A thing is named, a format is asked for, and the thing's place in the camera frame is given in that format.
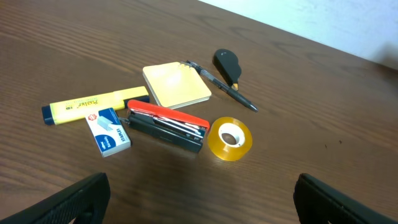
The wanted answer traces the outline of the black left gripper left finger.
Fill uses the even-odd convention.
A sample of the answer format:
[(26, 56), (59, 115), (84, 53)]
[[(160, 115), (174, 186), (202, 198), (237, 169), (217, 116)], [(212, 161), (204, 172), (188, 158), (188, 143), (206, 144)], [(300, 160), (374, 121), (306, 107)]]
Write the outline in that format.
[(1, 220), (1, 223), (102, 223), (110, 194), (107, 175), (99, 172)]

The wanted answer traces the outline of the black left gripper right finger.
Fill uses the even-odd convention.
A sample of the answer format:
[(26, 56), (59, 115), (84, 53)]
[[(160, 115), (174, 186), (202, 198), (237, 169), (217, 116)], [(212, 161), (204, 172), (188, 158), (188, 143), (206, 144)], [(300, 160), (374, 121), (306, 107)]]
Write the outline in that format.
[(397, 224), (306, 173), (298, 177), (293, 200), (301, 224)]

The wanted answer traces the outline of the yellow adhesive tape roll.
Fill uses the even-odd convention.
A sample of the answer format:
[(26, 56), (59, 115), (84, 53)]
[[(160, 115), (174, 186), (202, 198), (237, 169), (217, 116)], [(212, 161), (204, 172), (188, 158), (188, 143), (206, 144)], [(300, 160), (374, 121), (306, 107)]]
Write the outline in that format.
[(252, 147), (248, 127), (231, 117), (218, 118), (211, 126), (207, 143), (211, 152), (224, 161), (237, 161)]

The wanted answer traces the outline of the yellow sticky notepad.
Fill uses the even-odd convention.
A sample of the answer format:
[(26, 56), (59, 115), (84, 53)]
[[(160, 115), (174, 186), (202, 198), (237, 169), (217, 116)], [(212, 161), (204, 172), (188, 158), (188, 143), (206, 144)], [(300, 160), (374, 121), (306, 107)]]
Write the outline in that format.
[(182, 62), (146, 66), (142, 74), (159, 106), (177, 109), (211, 97), (197, 71)]

